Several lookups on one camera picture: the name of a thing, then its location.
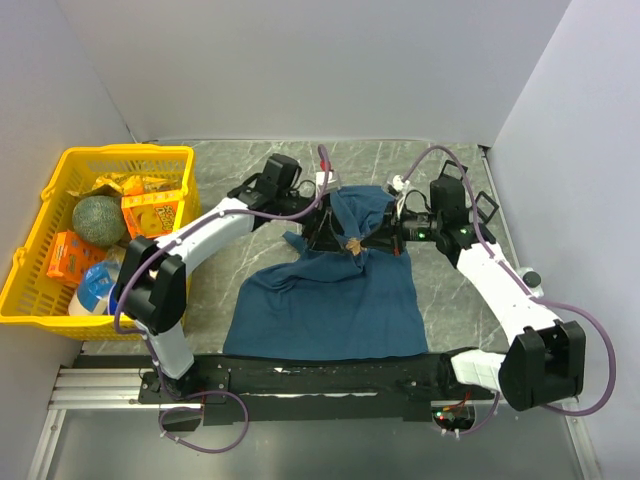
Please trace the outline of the blue t-shirt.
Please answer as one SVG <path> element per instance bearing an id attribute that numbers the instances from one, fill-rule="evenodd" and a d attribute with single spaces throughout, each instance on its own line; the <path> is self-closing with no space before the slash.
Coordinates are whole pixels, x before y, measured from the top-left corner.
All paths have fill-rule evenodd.
<path id="1" fill-rule="evenodd" d="M 296 233 L 283 238 L 298 259 L 244 281 L 224 354 L 333 361 L 427 352 L 408 254 L 321 252 Z"/>

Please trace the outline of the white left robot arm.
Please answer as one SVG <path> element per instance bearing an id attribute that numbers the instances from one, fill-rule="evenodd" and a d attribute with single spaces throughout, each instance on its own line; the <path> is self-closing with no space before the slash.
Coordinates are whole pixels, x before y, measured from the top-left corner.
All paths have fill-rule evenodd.
<path id="1" fill-rule="evenodd" d="M 187 282 L 196 268 L 274 220 L 300 224 L 309 246 L 340 250 L 330 199 L 340 187 L 339 177 L 324 146 L 318 155 L 321 166 L 311 196 L 302 195 L 295 186 L 300 163 L 273 154 L 262 171 L 231 189 L 208 213 L 165 236 L 138 236 L 129 243 L 114 288 L 115 314 L 134 321 L 161 387 L 174 401 L 188 401 L 200 388 L 195 357 L 181 325 Z"/>

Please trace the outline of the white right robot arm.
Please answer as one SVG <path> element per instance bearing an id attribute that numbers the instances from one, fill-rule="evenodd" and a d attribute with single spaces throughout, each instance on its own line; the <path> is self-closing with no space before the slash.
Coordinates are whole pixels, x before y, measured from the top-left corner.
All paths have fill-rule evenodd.
<path id="1" fill-rule="evenodd" d="M 393 200 L 381 224 L 361 242 L 365 249 L 401 255 L 409 242 L 432 242 L 481 295 L 509 343 L 504 353 L 459 349 L 444 354 L 437 386 L 456 399 L 471 385 L 500 393 L 517 411 L 579 395 L 583 390 L 586 334 L 563 322 L 519 284 L 500 245 L 487 229 L 488 216 L 466 204 L 463 181 L 447 174 L 430 184 L 426 211 L 406 206 L 411 190 L 395 175 L 387 183 Z"/>

